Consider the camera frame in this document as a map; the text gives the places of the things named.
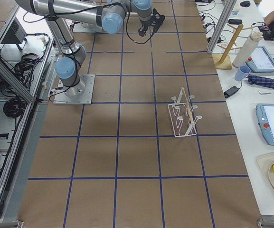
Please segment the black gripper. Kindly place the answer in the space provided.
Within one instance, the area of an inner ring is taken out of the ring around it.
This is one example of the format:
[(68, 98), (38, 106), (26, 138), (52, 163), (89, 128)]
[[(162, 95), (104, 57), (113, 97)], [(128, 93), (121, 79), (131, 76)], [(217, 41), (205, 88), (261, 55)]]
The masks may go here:
[(148, 19), (139, 19), (141, 27), (138, 29), (138, 34), (144, 37), (149, 27), (152, 27), (151, 37), (159, 30), (163, 24), (165, 16), (161, 15), (155, 8), (152, 8), (151, 16)]

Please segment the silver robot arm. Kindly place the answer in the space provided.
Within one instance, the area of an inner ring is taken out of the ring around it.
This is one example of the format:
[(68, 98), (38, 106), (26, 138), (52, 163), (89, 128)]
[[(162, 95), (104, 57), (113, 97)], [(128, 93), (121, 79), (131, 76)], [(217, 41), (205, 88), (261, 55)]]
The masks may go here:
[(136, 14), (141, 27), (138, 34), (153, 36), (163, 24), (165, 16), (151, 0), (107, 0), (97, 5), (93, 0), (18, 0), (26, 12), (42, 16), (59, 49), (54, 64), (57, 87), (49, 93), (61, 105), (90, 104), (94, 89), (94, 73), (86, 47), (95, 40), (95, 33), (74, 33), (73, 23), (81, 22), (101, 28), (104, 35), (117, 34), (127, 29), (129, 15)]

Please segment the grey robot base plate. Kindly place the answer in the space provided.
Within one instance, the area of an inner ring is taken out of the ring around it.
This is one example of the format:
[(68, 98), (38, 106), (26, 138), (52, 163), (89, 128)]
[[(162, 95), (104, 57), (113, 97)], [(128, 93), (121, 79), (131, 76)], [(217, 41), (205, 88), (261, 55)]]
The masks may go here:
[(63, 88), (63, 83), (59, 79), (58, 86), (60, 90), (54, 92), (55, 105), (90, 105), (92, 103), (92, 95), (94, 89), (95, 75), (80, 75), (78, 85), (68, 89)]

